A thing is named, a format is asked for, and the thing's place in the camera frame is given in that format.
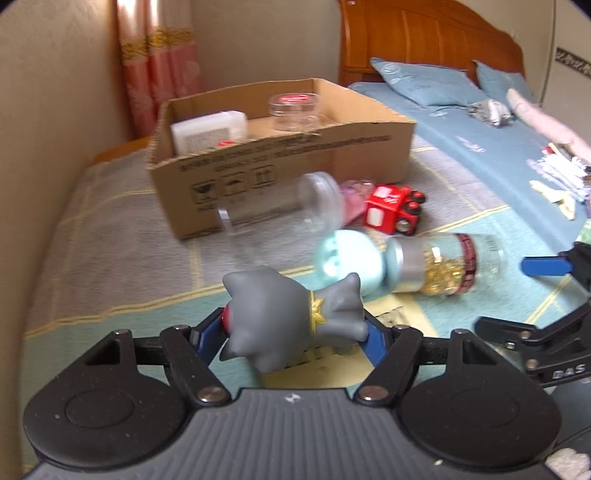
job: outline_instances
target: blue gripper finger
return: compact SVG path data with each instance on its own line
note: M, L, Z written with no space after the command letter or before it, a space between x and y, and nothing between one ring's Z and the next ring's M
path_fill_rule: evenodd
M525 257L521 271L528 277L562 277L571 273L573 266L563 257Z

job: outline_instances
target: pillow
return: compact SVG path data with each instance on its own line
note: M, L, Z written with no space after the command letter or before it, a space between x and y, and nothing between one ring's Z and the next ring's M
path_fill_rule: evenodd
M371 59L371 65L395 92L423 106L468 106L486 99L465 72L449 67Z
M523 98L529 102L533 102L534 99L531 96L530 89L523 78L521 73L508 73L502 72L501 70L495 70L485 65L481 61L472 60L476 63L476 76L478 77L478 83L480 88L486 92L486 94L498 100L500 103L504 103L509 106L507 102L507 90L513 88L517 90Z

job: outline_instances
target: white wall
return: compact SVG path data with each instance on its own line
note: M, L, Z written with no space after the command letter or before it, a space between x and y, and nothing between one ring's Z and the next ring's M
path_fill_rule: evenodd
M569 0L557 0L557 47L591 61L591 21ZM591 143L591 79L552 62L544 110Z
M70 189L131 138L111 0L0 14L0 479L21 476L18 365L38 267Z
M547 71L553 0L462 0L513 34L539 98ZM206 88L309 76L337 81L337 0L191 0Z

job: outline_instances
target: plastic bottle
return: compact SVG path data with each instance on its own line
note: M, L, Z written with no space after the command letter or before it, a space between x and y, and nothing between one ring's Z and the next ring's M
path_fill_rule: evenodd
M247 125L244 113L229 111L190 118L170 125L170 129L177 155L191 155L221 142L246 140Z
M493 235L394 236L388 240L385 263L393 292L452 295L493 283L504 271L505 254Z
M363 212L359 206L369 184L347 183L341 189L326 172L307 173L250 190L240 202L220 203L217 215L243 264L275 267L291 257L294 264L305 265L312 263L318 242ZM359 186L359 193L353 185Z

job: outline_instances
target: jar lid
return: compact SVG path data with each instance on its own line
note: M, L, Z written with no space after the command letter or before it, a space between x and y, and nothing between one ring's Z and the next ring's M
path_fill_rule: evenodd
M384 258L386 283L390 291L421 290L425 283L425 254L420 237L390 237Z
M319 96L315 93L281 93L269 100L271 115L291 115L316 110Z

